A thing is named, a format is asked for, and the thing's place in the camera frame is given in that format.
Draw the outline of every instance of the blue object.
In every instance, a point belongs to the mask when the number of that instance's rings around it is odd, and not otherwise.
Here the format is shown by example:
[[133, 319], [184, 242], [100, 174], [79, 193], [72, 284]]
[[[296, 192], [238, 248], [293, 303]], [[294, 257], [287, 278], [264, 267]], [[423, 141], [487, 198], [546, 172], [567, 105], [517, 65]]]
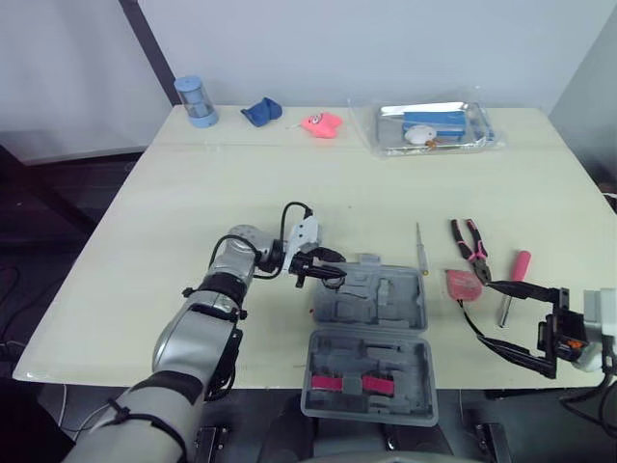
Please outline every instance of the blue object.
[[206, 128], [218, 122], [219, 115], [208, 95], [205, 94], [201, 79], [197, 75], [178, 77], [174, 82], [174, 87], [192, 125], [197, 128]]
[[240, 112], [255, 127], [262, 127], [268, 122], [278, 119], [282, 114], [282, 108], [274, 99], [265, 97], [258, 104], [249, 109], [241, 109]]
[[464, 111], [410, 112], [403, 114], [403, 132], [413, 125], [431, 125], [438, 137], [458, 137], [465, 135], [467, 121]]

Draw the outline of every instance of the gray tool case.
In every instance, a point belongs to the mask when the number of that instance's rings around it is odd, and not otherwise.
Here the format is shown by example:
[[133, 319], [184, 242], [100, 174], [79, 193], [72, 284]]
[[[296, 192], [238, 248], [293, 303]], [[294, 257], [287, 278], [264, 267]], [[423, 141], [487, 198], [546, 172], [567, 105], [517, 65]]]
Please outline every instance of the gray tool case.
[[338, 263], [339, 289], [318, 284], [302, 411], [309, 417], [410, 426], [438, 420], [420, 272], [373, 255]]

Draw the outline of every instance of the white table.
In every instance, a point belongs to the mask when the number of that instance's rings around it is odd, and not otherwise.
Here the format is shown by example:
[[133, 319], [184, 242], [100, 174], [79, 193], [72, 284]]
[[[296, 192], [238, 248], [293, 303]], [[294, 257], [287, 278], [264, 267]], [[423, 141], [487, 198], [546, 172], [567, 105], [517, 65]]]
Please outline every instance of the white table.
[[[429, 340], [438, 388], [546, 388], [597, 384], [599, 374], [559, 362], [557, 379], [515, 367], [480, 344], [445, 290], [445, 268], [468, 269], [448, 220], [473, 218], [494, 279], [508, 277], [515, 253], [533, 254], [528, 280], [582, 291], [617, 282], [617, 221], [546, 116], [496, 109], [507, 148], [476, 154], [382, 160], [366, 151], [347, 110], [335, 140], [288, 128], [317, 108], [286, 108], [253, 128], [239, 107], [193, 128], [175, 107], [135, 166], [28, 344], [14, 377], [29, 381], [129, 386], [150, 374], [152, 347], [196, 285], [216, 240], [237, 224], [276, 234], [282, 206], [304, 201], [323, 226], [324, 246], [349, 260], [417, 265], [416, 221], [431, 274], [425, 280]], [[290, 216], [289, 223], [299, 218]], [[254, 281], [241, 323], [238, 388], [299, 388], [314, 282]], [[517, 301], [496, 327], [501, 295], [486, 290], [470, 309], [487, 335], [535, 346], [550, 306]]]

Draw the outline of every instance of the clear plastic bag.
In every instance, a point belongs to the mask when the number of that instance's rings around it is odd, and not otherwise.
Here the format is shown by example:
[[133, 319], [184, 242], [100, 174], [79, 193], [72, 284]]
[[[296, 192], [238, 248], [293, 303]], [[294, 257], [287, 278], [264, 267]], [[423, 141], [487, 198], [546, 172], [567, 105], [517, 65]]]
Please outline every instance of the clear plastic bag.
[[[464, 100], [462, 95], [474, 99]], [[353, 126], [370, 151], [381, 157], [501, 147], [502, 138], [477, 96], [475, 88], [408, 104], [379, 100], [348, 103]]]

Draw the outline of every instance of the blue cylindrical container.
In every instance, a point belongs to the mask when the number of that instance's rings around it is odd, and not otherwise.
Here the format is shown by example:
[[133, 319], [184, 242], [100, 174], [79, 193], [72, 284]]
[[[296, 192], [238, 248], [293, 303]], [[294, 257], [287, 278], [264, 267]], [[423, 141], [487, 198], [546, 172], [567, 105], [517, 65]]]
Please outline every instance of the blue cylindrical container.
[[174, 87], [189, 114], [189, 121], [192, 125], [206, 128], [219, 120], [219, 115], [210, 98], [205, 94], [201, 79], [197, 75], [178, 77], [174, 82]]

